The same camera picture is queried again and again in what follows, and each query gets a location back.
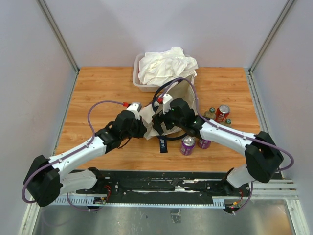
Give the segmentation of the cream canvas tote bag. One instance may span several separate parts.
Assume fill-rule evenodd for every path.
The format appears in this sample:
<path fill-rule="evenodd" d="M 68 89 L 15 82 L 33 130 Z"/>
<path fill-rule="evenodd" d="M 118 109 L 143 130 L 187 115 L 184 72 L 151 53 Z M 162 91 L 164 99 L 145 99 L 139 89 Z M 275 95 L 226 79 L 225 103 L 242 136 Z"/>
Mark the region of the cream canvas tote bag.
<path fill-rule="evenodd" d="M 161 153 L 167 152 L 167 141 L 181 140 L 181 153 L 190 155 L 195 146 L 194 137 L 200 138 L 200 127 L 203 122 L 200 116 L 189 107 L 188 103 L 182 98 L 176 98 L 172 101 L 166 101 L 167 93 L 157 95 L 163 88 L 169 88 L 172 83 L 180 83 L 183 78 L 173 79 L 157 89 L 153 96 L 151 106 L 154 111 L 152 116 L 153 128 L 159 133 Z M 163 135 L 161 125 L 165 124 L 167 128 L 175 126 L 181 128 L 185 133 L 181 136 L 170 138 Z"/>

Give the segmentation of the purple soda can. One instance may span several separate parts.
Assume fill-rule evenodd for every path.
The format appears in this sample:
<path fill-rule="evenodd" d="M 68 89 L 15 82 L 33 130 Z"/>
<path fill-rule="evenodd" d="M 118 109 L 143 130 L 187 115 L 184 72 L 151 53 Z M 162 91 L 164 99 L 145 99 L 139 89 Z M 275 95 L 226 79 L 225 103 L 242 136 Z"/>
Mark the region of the purple soda can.
<path fill-rule="evenodd" d="M 198 146 L 201 148 L 201 149 L 208 149 L 211 145 L 211 141 L 208 141 L 208 140 L 203 140 L 203 139 L 199 139 L 198 141 Z"/>
<path fill-rule="evenodd" d="M 180 147 L 181 154 L 185 156 L 191 155 L 194 146 L 195 146 L 195 139 L 191 136 L 185 136 L 181 140 L 181 147 Z"/>

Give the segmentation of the green cap glass bottle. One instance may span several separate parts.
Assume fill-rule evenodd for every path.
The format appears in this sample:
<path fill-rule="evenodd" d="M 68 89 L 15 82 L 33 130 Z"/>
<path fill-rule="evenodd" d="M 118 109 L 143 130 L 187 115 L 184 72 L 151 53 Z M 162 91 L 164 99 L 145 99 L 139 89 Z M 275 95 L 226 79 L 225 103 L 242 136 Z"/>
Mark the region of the green cap glass bottle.
<path fill-rule="evenodd" d="M 216 109 L 214 107 L 211 107 L 207 111 L 204 112 L 203 114 L 204 117 L 209 118 L 211 120 L 216 119 Z"/>

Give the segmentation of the red soda can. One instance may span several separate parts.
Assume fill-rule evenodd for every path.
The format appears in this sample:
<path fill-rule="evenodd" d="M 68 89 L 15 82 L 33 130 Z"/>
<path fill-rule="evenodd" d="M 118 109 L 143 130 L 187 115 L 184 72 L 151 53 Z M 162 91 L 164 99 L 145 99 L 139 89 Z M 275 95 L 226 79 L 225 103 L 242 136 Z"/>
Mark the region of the red soda can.
<path fill-rule="evenodd" d="M 230 113 L 230 107 L 228 105 L 222 104 L 216 110 L 216 119 L 217 123 L 221 123 L 227 119 L 227 116 Z"/>

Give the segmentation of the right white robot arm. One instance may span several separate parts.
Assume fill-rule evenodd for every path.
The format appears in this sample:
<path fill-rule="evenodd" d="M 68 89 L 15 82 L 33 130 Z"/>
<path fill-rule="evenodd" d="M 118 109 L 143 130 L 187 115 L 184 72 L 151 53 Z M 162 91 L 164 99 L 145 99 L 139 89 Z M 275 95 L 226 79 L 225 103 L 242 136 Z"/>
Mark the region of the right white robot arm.
<path fill-rule="evenodd" d="M 189 136 L 216 142 L 242 154 L 246 159 L 245 164 L 230 169 L 224 178 L 212 187 L 228 196 L 234 195 L 242 185 L 253 181 L 268 183 L 283 161 L 281 152 L 268 133 L 245 133 L 220 125 L 201 114 L 196 114 L 181 98 L 167 101 L 162 111 L 152 116 L 152 120 L 153 128 L 159 134 L 179 127 Z"/>

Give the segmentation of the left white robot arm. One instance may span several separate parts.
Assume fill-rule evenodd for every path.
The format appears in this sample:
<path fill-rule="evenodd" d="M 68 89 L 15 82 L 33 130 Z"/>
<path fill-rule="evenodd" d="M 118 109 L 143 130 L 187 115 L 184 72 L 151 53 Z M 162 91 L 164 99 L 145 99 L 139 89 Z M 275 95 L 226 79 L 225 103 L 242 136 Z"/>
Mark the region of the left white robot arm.
<path fill-rule="evenodd" d="M 31 194 L 33 203 L 45 207 L 65 190 L 62 180 L 73 170 L 119 148 L 125 139 L 142 138 L 146 131 L 139 111 L 127 108 L 117 115 L 115 121 L 75 148 L 49 158 L 37 156 L 24 179 L 22 191 Z"/>

